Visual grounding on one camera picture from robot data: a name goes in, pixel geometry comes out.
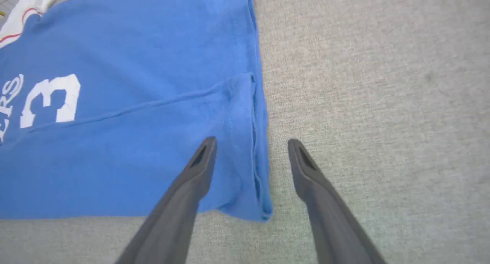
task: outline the printed number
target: printed number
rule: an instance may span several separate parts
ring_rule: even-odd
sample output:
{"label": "printed number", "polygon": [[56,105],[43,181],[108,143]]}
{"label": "printed number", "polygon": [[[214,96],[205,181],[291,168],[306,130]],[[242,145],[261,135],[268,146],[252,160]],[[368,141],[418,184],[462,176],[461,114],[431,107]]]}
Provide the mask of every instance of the printed number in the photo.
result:
{"label": "printed number", "polygon": [[51,105],[51,94],[56,90],[65,90],[65,103],[56,111],[56,122],[67,122],[75,120],[77,112],[78,95],[80,94],[80,83],[75,76],[71,74],[66,77],[58,77],[51,81],[45,79],[37,83],[30,90],[21,116],[21,128],[31,127],[36,117],[32,114],[31,103],[38,96],[42,96],[42,106]]}

